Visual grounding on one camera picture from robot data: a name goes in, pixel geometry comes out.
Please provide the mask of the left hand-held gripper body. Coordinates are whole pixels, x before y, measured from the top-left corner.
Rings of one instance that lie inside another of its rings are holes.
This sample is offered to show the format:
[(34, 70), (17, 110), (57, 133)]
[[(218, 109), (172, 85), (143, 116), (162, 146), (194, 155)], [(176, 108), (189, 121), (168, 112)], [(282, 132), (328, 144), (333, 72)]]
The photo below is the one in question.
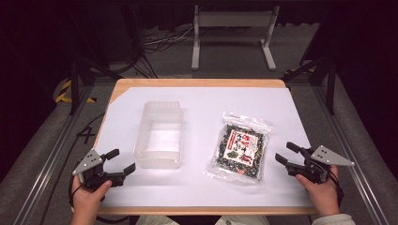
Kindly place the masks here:
[(106, 154), (99, 155), (91, 149), (79, 162), (73, 175), (77, 175), (80, 182), (91, 190), (97, 190), (104, 182), (111, 181), (113, 187), (121, 187), (126, 175), (123, 172), (106, 172), (103, 169)]

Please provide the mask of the translucent plastic container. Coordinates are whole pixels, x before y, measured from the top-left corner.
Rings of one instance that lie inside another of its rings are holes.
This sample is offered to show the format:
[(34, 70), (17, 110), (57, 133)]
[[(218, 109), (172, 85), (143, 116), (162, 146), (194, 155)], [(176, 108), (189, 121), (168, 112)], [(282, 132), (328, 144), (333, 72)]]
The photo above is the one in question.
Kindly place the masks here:
[(133, 154), (145, 169), (173, 170), (182, 158), (184, 112), (178, 101), (145, 104)]

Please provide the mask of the person's left hand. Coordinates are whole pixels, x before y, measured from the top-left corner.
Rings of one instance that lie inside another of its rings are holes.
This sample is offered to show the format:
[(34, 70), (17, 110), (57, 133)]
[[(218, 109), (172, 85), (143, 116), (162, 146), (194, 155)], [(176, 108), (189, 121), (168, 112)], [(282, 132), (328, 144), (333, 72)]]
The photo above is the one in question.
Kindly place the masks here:
[(112, 186), (111, 181), (104, 182), (97, 190), (90, 192), (81, 187), (78, 176), (73, 178), (73, 217), (72, 218), (96, 218), (100, 208), (101, 198)]

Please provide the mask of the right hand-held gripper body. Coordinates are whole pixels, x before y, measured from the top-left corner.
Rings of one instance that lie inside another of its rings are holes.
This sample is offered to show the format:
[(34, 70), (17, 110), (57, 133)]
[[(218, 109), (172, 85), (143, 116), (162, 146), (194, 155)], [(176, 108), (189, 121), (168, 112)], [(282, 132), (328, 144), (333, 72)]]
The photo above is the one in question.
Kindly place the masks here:
[(291, 163), (295, 170), (288, 172), (291, 176), (301, 174), (313, 183), (325, 183), (330, 176), (330, 166), (347, 166), (353, 167), (355, 163), (341, 155), (333, 152), (324, 145), (313, 148), (303, 148), (304, 165)]

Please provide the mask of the yellow black hazard tape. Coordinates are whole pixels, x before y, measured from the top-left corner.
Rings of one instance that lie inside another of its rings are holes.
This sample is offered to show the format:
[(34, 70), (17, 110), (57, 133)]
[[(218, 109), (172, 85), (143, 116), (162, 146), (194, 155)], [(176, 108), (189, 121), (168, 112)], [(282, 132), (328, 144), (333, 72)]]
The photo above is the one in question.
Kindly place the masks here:
[(66, 93), (68, 92), (70, 87), (71, 87), (71, 79), (66, 79), (64, 84), (62, 85), (57, 97), (55, 98), (55, 101), (71, 103), (72, 98), (66, 97)]

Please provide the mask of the black tape mark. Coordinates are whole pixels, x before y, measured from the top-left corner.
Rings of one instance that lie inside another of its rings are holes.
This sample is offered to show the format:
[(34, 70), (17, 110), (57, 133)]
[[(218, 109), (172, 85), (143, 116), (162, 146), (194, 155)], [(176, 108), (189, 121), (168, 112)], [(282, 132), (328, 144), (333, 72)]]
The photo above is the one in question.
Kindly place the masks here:
[(84, 140), (84, 144), (87, 144), (91, 137), (95, 137), (96, 134), (92, 132), (92, 127), (85, 127), (82, 131), (77, 134), (77, 138), (82, 138)]

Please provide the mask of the person's right hand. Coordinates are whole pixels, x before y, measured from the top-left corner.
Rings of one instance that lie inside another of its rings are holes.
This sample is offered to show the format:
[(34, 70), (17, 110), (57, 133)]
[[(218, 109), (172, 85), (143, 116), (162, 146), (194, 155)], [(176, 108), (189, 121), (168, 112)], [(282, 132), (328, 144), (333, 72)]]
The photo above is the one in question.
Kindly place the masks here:
[(328, 217), (340, 213), (336, 186), (330, 179), (320, 185), (311, 182), (301, 174), (297, 174), (296, 179), (308, 191), (320, 217)]

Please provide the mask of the black tripod stand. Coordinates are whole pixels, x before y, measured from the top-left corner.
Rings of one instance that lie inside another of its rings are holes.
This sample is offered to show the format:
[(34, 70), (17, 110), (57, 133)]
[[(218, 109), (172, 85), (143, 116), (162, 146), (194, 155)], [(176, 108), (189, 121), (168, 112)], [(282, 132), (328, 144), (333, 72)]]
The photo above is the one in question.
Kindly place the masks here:
[(318, 26), (314, 37), (310, 41), (305, 53), (299, 61), (299, 68), (287, 70), (281, 77), (285, 83), (305, 73), (311, 68), (314, 72), (309, 78), (312, 86), (320, 86), (325, 78), (327, 81), (326, 106), (329, 113), (334, 115), (333, 99), (336, 79), (336, 66), (334, 59), (336, 56), (336, 41), (330, 35), (333, 34), (330, 28), (333, 26), (333, 12), (330, 9)]
[(86, 6), (67, 6), (65, 16), (65, 41), (68, 43), (71, 79), (71, 114), (82, 105), (79, 82), (92, 86), (96, 80), (90, 68), (117, 81), (121, 76), (109, 69), (99, 34)]

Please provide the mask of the white metal stand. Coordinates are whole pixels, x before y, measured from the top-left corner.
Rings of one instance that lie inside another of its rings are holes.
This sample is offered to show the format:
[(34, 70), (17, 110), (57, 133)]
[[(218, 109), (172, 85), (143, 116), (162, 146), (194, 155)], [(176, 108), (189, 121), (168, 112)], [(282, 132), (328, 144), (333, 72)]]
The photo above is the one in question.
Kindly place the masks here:
[(268, 32), (265, 38), (260, 40), (260, 45), (265, 56), (268, 69), (276, 69), (273, 56), (270, 51), (270, 40), (277, 22), (280, 7), (266, 11), (201, 11), (199, 6), (194, 8), (193, 31), (194, 40), (192, 47), (191, 69), (198, 70), (200, 62), (200, 38), (201, 27), (266, 27)]

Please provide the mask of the aluminium rail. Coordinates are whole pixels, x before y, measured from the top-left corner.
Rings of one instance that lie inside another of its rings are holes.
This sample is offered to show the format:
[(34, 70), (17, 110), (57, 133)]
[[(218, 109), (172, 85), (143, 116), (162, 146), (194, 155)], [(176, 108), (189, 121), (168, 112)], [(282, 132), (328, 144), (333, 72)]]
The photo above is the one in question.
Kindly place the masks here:
[(27, 225), (28, 220), (32, 217), (38, 202), (48, 186), (51, 177), (54, 173), (55, 167), (64, 152), (66, 142), (70, 136), (73, 126), (81, 113), (85, 102), (89, 99), (92, 92), (92, 86), (85, 86), (82, 88), (81, 94), (78, 96), (80, 100), (79, 105), (75, 110), (70, 108), (65, 114), (65, 121), (56, 119), (50, 123), (51, 126), (60, 126), (60, 130), (54, 132), (56, 140), (51, 145), (51, 151), (45, 154), (45, 161), (42, 164), (33, 161), (33, 155), (29, 155), (27, 164), (31, 163), (39, 172), (35, 176), (35, 183), (29, 189), (29, 194), (24, 199), (17, 217), (13, 220), (12, 225)]
[(326, 104), (326, 97), (322, 92), (322, 89), (318, 86), (313, 88), (314, 95), (322, 107), (324, 114), (326, 115), (331, 129), (335, 137), (337, 138), (338, 144), (341, 149), (341, 153), (344, 157), (351, 159), (354, 163), (354, 167), (349, 167), (348, 170), (353, 178), (353, 181), (362, 197), (362, 200), (370, 213), (370, 216), (375, 225), (390, 225), (388, 222), (376, 196), (373, 192), (368, 179), (363, 173), (359, 162), (357, 161), (348, 140), (344, 136), (343, 130), (337, 120), (337, 118), (329, 112), (329, 108)]

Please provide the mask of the clear packet of dried seaweed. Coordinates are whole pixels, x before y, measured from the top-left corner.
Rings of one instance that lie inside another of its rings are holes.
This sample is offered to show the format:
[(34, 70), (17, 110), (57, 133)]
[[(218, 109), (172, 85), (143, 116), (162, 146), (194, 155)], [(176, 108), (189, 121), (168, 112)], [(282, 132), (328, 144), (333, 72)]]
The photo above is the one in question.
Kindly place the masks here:
[(262, 181), (264, 158), (273, 127), (262, 119), (224, 112), (216, 148), (205, 173), (228, 182)]

